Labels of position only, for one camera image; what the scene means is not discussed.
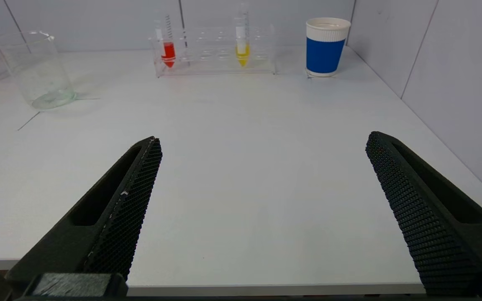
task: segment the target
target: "textured gripper pad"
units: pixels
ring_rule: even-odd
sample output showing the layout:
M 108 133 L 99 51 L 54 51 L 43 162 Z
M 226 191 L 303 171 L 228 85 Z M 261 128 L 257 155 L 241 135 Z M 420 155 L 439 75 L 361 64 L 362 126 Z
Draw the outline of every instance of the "textured gripper pad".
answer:
M 366 152 L 427 294 L 482 296 L 482 208 L 394 137 Z
M 132 173 L 111 218 L 90 252 L 84 268 L 86 273 L 120 273 L 128 279 L 151 189 L 163 156 L 159 139 L 149 141 L 145 149 L 139 168 Z
M 155 137 L 133 145 L 8 271 L 13 291 L 22 293 L 35 276 L 49 272 L 119 273 L 128 279 L 161 158 Z

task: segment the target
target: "white table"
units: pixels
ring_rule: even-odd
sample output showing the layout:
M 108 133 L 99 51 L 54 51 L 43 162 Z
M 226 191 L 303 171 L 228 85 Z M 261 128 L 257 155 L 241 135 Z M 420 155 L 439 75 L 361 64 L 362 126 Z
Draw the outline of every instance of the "white table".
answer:
M 397 137 L 480 206 L 482 183 L 349 48 L 336 78 L 307 79 L 296 49 L 286 57 L 278 76 L 157 79 L 147 51 L 65 54 L 76 90 L 99 99 L 20 131 L 34 112 L 0 82 L 14 91 L 0 105 L 0 269 L 154 135 L 164 155 L 130 295 L 422 293 L 369 133 Z

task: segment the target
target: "blue paper cup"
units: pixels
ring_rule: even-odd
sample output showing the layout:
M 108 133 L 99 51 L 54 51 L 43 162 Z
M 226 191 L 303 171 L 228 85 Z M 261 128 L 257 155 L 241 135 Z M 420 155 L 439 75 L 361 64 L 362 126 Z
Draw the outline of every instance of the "blue paper cup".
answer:
M 338 18 L 306 22 L 306 72 L 311 76 L 336 74 L 351 23 Z

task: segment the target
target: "test tube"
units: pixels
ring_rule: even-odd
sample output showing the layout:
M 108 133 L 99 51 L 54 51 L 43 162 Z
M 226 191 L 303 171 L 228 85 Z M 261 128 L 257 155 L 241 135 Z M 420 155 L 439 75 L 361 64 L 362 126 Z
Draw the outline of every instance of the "test tube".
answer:
M 236 26 L 236 57 L 242 67 L 245 67 L 250 56 L 249 43 L 249 10 L 246 3 L 241 3 L 235 17 Z
M 170 15 L 167 13 L 164 15 L 164 29 L 166 32 L 163 34 L 163 26 L 160 20 L 155 21 L 155 34 L 159 43 L 161 44 L 161 59 L 168 68 L 174 66 L 176 60 L 176 50 L 174 49 L 174 37 L 172 34 L 172 25 L 170 21 Z

